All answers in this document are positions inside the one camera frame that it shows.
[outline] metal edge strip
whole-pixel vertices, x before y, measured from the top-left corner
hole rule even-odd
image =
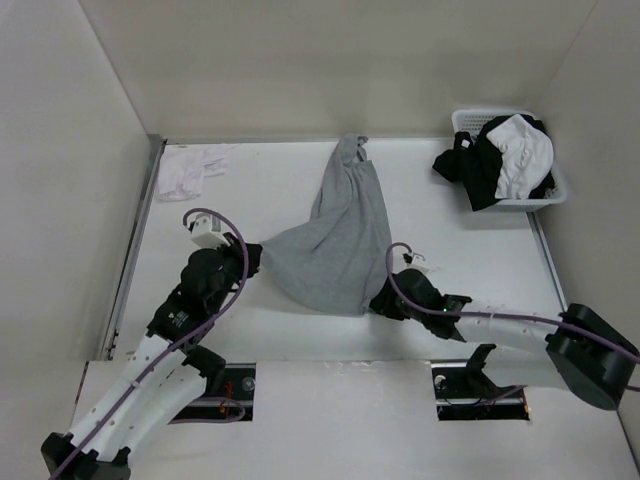
[[[241,143],[313,143],[313,142],[338,142],[340,135],[327,136],[265,136],[259,135],[250,137],[199,137],[199,136],[176,136],[168,137],[167,145],[215,145],[219,143],[241,144]],[[446,140],[452,141],[452,137],[388,137],[388,136],[371,136],[369,140]]]
[[[133,223],[131,236],[129,238],[129,247],[127,249],[124,266],[120,274],[120,282],[118,284],[116,297],[97,352],[97,360],[112,360],[113,358],[113,350],[118,340],[118,333],[122,323],[122,314],[129,295],[129,288],[131,287],[133,270],[135,269],[138,253],[140,252],[144,227],[147,223],[147,216],[149,215],[151,200],[153,199],[153,187],[158,174],[160,157],[162,156],[164,146],[167,143],[166,140],[161,138],[159,135],[149,135],[149,141],[151,142],[151,152],[149,154],[147,172],[142,184],[140,202],[138,203],[136,217]]]
[[[555,288],[558,301],[562,306],[562,310],[566,310],[568,307],[567,298],[565,297],[564,291],[562,290],[560,277],[558,277],[558,271],[556,270],[556,266],[553,263],[551,250],[549,250],[549,244],[547,243],[547,238],[544,235],[544,231],[542,229],[540,219],[538,218],[538,214],[536,212],[530,212],[527,213],[527,217],[529,219],[529,224],[531,225],[533,236],[535,237],[536,243],[538,244],[538,247],[542,252],[542,258],[544,260],[545,267],[547,268],[547,271],[553,281],[553,287]]]

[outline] clothing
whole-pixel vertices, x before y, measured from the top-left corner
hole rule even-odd
[[[205,177],[227,171],[229,145],[169,145],[160,159],[156,198],[164,202],[202,195]]]
[[[495,197],[502,160],[500,156],[485,155],[480,160],[481,143],[470,144],[468,132],[456,133],[453,150],[436,158],[433,169],[450,182],[462,181],[474,212],[498,203]]]
[[[307,223],[262,243],[262,265],[294,300],[362,315],[387,278],[387,210],[367,137],[345,135],[333,151]]]
[[[517,116],[521,117],[524,122],[532,127],[532,131],[541,132],[541,134],[548,139],[542,122],[535,120],[529,115]],[[466,148],[463,144],[467,145],[471,142],[471,135],[468,132],[456,133],[454,148],[439,155],[433,164],[433,169],[450,182],[461,181],[463,183],[474,212],[495,205],[501,198],[507,198],[504,196],[498,197],[498,195],[502,193],[502,191],[498,191],[498,184],[503,174],[503,153],[489,140],[488,136],[510,118],[512,117],[499,116],[487,122],[480,130],[476,141]],[[513,127],[507,125],[505,131],[512,128]],[[517,134],[514,134],[512,137],[501,137],[501,140],[506,141],[505,138],[511,138],[511,141],[515,142]],[[515,146],[512,151],[514,154],[517,152]],[[503,184],[507,186],[507,189],[508,185],[511,185],[506,175],[503,179]],[[535,182],[529,182],[529,186],[533,187],[533,185],[535,185]],[[542,182],[529,192],[528,198],[544,198],[547,189],[553,188],[555,188],[555,181],[549,170],[547,170]]]
[[[529,198],[551,170],[553,145],[540,130],[514,115],[487,133],[502,153],[496,198]]]

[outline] white cloth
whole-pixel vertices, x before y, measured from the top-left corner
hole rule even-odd
[[[551,139],[532,127],[522,115],[514,115],[487,133],[502,152],[502,169],[496,198],[529,198],[551,170]]]
[[[229,145],[168,145],[160,158],[156,198],[164,202],[202,195],[205,177],[223,175],[229,166]]]

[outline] white plastic basket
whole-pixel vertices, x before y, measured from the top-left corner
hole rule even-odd
[[[455,132],[469,132],[471,136],[476,137],[485,123],[493,120],[500,115],[515,115],[521,113],[524,115],[536,116],[524,110],[513,110],[508,108],[501,109],[469,109],[456,110],[451,115],[453,130]],[[487,211],[493,212],[535,212],[536,210],[546,207],[547,205],[555,205],[562,203],[567,199],[567,184],[562,175],[557,162],[551,165],[551,176],[556,183],[556,188],[548,190],[545,198],[535,200],[500,200],[495,205],[487,208]]]

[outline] rectangular opening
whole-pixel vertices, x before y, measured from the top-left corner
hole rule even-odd
[[[256,388],[256,365],[230,364],[227,365],[220,386],[204,393],[202,397],[185,407],[175,420],[225,420],[240,413],[237,407],[222,405],[220,401],[210,400],[211,397],[232,398],[245,409],[241,422],[253,420],[253,399]]]
[[[465,367],[466,362],[432,364],[438,420],[529,420],[524,390],[495,401],[480,398]]]

